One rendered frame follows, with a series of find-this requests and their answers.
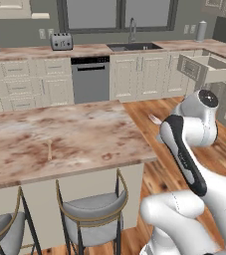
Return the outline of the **silver tap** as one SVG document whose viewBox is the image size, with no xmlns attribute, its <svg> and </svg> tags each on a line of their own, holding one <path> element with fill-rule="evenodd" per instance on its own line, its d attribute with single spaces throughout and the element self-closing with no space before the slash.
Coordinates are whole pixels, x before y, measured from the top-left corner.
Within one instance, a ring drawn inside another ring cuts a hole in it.
<svg viewBox="0 0 226 255">
<path fill-rule="evenodd" d="M 135 42 L 135 33 L 136 33 L 136 21 L 134 20 L 134 18 L 130 18 L 128 36 L 128 42 L 130 44 Z"/>
</svg>

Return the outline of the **cream drawer cupboard run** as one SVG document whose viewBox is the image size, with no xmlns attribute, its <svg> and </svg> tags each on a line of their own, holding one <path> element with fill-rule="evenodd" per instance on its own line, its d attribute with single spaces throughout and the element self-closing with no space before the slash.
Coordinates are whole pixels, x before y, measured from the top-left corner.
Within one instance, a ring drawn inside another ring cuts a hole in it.
<svg viewBox="0 0 226 255">
<path fill-rule="evenodd" d="M 73 102 L 70 58 L 0 61 L 0 112 Z"/>
</svg>

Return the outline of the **grey dishwasher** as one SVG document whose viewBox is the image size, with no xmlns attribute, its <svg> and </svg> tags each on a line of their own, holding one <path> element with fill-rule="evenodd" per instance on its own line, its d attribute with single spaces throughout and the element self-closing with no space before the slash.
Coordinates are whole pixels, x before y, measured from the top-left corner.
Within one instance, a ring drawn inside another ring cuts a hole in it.
<svg viewBox="0 0 226 255">
<path fill-rule="evenodd" d="M 72 58 L 74 101 L 76 104 L 110 99 L 110 57 Z"/>
</svg>

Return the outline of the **silver metal fork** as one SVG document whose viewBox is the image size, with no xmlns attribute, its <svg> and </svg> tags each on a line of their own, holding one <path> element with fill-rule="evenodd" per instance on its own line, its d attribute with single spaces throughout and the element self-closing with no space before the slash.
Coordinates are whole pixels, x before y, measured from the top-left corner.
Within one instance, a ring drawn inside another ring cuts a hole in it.
<svg viewBox="0 0 226 255">
<path fill-rule="evenodd" d="M 153 114 L 149 114 L 148 115 L 148 118 L 155 124 L 155 125 L 158 125 L 160 126 L 162 124 L 162 121 L 157 118 L 156 116 L 154 116 Z"/>
</svg>

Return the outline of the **wooden spoon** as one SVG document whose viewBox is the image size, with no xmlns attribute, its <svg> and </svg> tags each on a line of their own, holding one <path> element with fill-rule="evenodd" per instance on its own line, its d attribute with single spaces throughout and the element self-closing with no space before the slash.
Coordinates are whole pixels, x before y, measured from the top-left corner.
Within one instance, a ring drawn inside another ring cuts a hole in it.
<svg viewBox="0 0 226 255">
<path fill-rule="evenodd" d="M 47 146 L 48 146 L 48 160 L 52 160 L 52 141 L 50 139 L 47 140 Z"/>
</svg>

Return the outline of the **grey wall cupboard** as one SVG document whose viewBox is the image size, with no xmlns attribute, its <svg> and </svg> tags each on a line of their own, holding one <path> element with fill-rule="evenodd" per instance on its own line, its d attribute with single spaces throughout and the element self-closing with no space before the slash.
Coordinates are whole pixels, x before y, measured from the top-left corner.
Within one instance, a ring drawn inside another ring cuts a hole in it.
<svg viewBox="0 0 226 255">
<path fill-rule="evenodd" d="M 202 0 L 202 10 L 226 18 L 226 0 Z"/>
</svg>

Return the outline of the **cream wall cupboard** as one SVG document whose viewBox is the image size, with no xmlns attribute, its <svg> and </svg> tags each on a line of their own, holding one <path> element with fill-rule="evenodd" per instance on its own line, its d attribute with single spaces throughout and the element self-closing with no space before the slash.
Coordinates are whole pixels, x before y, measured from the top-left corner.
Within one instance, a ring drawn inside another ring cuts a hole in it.
<svg viewBox="0 0 226 255">
<path fill-rule="evenodd" d="M 30 19 L 30 0 L 0 0 L 0 19 Z"/>
</svg>

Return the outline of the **silver toaster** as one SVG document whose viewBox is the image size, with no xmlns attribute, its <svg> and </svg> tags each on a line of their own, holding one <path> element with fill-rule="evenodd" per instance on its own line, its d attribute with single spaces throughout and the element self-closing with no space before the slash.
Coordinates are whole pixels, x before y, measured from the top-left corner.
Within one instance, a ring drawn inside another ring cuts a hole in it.
<svg viewBox="0 0 226 255">
<path fill-rule="evenodd" d="M 70 33 L 54 33 L 50 37 L 50 43 L 54 51 L 71 51 L 74 48 Z"/>
</svg>

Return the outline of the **grey cushioned bar stool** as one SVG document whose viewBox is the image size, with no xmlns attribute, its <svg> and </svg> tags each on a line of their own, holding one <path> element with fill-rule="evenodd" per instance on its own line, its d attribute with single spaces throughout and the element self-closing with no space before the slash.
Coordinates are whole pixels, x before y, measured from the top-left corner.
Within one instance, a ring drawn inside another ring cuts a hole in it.
<svg viewBox="0 0 226 255">
<path fill-rule="evenodd" d="M 59 180 L 56 180 L 57 200 L 61 213 L 67 254 L 85 255 L 89 247 L 113 243 L 113 255 L 121 253 L 122 210 L 128 201 L 128 190 L 119 169 L 115 190 L 64 202 Z"/>
<path fill-rule="evenodd" d="M 33 238 L 32 244 L 23 245 L 25 223 L 28 223 Z M 28 247 L 31 247 L 31 255 L 34 255 L 34 252 L 42 255 L 27 201 L 22 187 L 19 187 L 15 211 L 0 215 L 0 255 L 19 255 L 22 249 Z"/>
</svg>

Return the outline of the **white paper towel roll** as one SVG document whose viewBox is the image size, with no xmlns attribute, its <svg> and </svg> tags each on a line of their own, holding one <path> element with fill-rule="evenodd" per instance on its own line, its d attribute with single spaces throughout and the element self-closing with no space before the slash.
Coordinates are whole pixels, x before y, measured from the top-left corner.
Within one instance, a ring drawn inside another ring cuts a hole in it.
<svg viewBox="0 0 226 255">
<path fill-rule="evenodd" d="M 207 28 L 207 23 L 205 21 L 201 21 L 198 24 L 198 29 L 196 33 L 196 42 L 202 42 L 205 38 L 205 33 L 206 33 L 206 28 Z"/>
</svg>

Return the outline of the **dark sink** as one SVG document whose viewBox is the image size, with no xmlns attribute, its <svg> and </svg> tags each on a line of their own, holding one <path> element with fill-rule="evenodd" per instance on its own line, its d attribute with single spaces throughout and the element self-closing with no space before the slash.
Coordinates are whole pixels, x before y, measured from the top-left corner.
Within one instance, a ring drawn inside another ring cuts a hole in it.
<svg viewBox="0 0 226 255">
<path fill-rule="evenodd" d="M 107 46 L 113 52 L 162 49 L 160 46 L 157 46 L 153 43 L 107 44 Z"/>
</svg>

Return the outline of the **white wall shelf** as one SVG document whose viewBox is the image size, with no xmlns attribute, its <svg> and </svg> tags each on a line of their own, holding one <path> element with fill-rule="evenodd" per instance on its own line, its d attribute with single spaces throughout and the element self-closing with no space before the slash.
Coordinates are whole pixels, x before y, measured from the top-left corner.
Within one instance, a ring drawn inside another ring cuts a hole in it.
<svg viewBox="0 0 226 255">
<path fill-rule="evenodd" d="M 49 13 L 32 13 L 31 18 L 34 20 L 46 20 L 50 19 Z"/>
</svg>

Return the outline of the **open cream drawer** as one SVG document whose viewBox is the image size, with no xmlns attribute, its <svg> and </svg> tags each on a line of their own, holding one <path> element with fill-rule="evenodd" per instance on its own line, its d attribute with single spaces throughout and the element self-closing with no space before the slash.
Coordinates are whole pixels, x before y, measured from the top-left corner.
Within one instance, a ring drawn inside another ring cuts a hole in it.
<svg viewBox="0 0 226 255">
<path fill-rule="evenodd" d="M 198 69 L 194 72 L 186 72 L 184 70 L 186 62 L 195 64 Z M 208 83 L 226 82 L 226 62 L 212 56 L 189 57 L 180 54 L 177 70 L 200 86 Z"/>
</svg>

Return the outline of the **dark framed window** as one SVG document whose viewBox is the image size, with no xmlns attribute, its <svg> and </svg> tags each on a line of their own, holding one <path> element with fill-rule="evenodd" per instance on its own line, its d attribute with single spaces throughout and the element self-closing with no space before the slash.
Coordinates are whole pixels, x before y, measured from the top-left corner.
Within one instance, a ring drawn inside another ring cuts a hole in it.
<svg viewBox="0 0 226 255">
<path fill-rule="evenodd" d="M 173 31 L 179 0 L 57 0 L 61 32 Z"/>
</svg>

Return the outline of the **cream kitchen island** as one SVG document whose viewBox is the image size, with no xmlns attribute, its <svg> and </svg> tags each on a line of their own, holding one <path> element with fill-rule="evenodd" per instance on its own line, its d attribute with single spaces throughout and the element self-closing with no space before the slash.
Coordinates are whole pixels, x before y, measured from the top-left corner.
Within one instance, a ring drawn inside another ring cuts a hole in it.
<svg viewBox="0 0 226 255">
<path fill-rule="evenodd" d="M 57 247 L 65 238 L 56 180 L 71 201 L 114 192 L 119 169 L 128 190 L 123 225 L 133 227 L 143 168 L 154 159 L 118 101 L 0 113 L 0 214 L 14 211 L 22 187 L 41 247 Z"/>
</svg>

